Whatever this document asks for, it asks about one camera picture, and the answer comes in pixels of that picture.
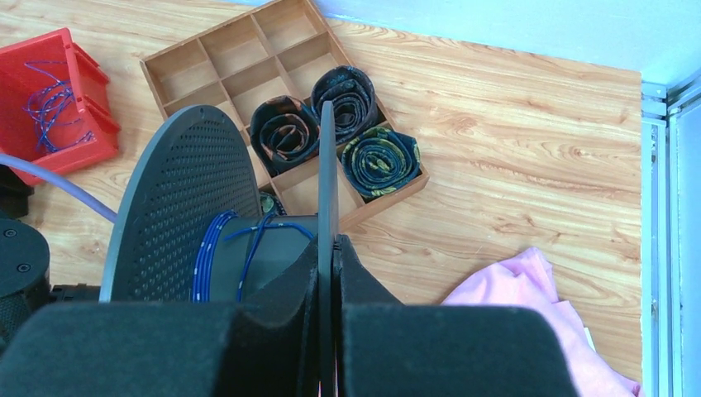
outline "black perforated disc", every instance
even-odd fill
[[[213,106],[181,109],[131,175],[107,251],[100,300],[185,301],[209,223],[233,209],[260,218],[246,144]]]

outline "black cylinder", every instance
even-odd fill
[[[0,352],[49,302],[49,245],[33,227],[0,219]]]

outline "metal frame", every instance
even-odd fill
[[[683,373],[680,168],[677,122],[701,106],[701,73],[671,88],[642,84],[643,388],[682,396],[695,382]]]
[[[664,87],[642,85],[642,384],[652,397],[671,395],[666,94]]]
[[[333,340],[333,309],[331,282],[333,279],[333,253],[338,236],[338,178],[336,169],[336,121],[333,102],[325,101],[322,107],[322,133],[319,145],[319,366],[322,397],[337,395],[336,352]]]

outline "black mechanical part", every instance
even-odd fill
[[[97,302],[100,299],[100,287],[96,285],[54,285],[49,301],[55,302]]]
[[[0,352],[49,303],[49,245],[33,227],[0,219]]]
[[[6,165],[0,165],[0,212],[12,219],[29,213],[29,196],[34,188],[28,186]]]
[[[230,209],[262,217],[243,137],[216,107],[177,111],[154,134],[126,187],[100,300],[189,301],[204,233]]]
[[[322,397],[336,395],[336,347],[333,338],[333,247],[338,236],[336,123],[333,102],[322,106],[319,145],[319,365]]]

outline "blue cable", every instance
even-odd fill
[[[217,247],[217,242],[219,240],[219,236],[220,236],[224,226],[227,224],[227,222],[229,222],[231,219],[235,218],[236,216],[237,216],[236,213],[233,211],[225,211],[224,213],[217,215],[214,218],[214,220],[212,220],[212,223],[209,225],[207,232],[205,232],[203,242],[202,242],[202,244],[200,244],[200,250],[198,252],[197,260],[195,261],[195,268],[194,268],[194,273],[193,273],[193,293],[192,293],[192,301],[193,302],[208,302],[209,301],[210,284],[211,284],[210,279],[212,276],[212,261],[214,259],[214,252],[215,252],[216,247]],[[291,227],[291,228],[299,230],[309,240],[312,240],[314,238],[314,235],[309,230],[307,230],[304,226],[300,225],[299,223],[277,222],[277,223],[268,224],[268,221],[273,216],[275,216],[274,213],[269,213],[268,215],[265,216],[265,218],[261,219],[261,221],[259,222],[258,225],[252,226],[252,227],[245,227],[241,230],[233,232],[232,234],[230,234],[222,239],[223,241],[226,242],[226,241],[229,241],[229,240],[236,238],[238,236],[242,236],[242,235],[250,233],[250,232],[255,232],[253,244],[250,248],[248,256],[246,257],[246,263],[244,264],[243,270],[241,271],[241,279],[240,279],[239,285],[237,286],[237,289],[236,289],[236,301],[237,302],[241,302],[241,299],[243,296],[243,284],[246,281],[246,276],[248,275],[248,270],[250,268],[250,264],[253,261],[253,257],[255,256],[255,252],[258,249],[258,245],[260,244],[260,240],[263,236],[263,232],[265,231],[265,229]]]
[[[222,233],[224,225],[236,217],[236,213],[231,210],[220,213],[212,220],[212,223],[209,224],[207,231],[204,233],[204,238],[202,244],[200,244],[197,259],[195,260],[192,293],[193,302],[209,301],[209,280],[212,275],[212,259],[214,258],[214,251],[219,241],[219,235]]]
[[[243,295],[243,282],[246,280],[246,275],[248,275],[248,268],[250,267],[250,263],[253,261],[253,255],[255,255],[255,250],[258,249],[258,244],[260,244],[260,238],[263,236],[265,224],[273,217],[273,215],[273,213],[265,215],[265,217],[260,221],[258,230],[255,231],[255,237],[253,237],[253,245],[250,247],[250,251],[248,251],[246,263],[243,265],[243,270],[241,271],[241,279],[239,280],[239,285],[236,288],[236,302],[241,302],[241,297]]]

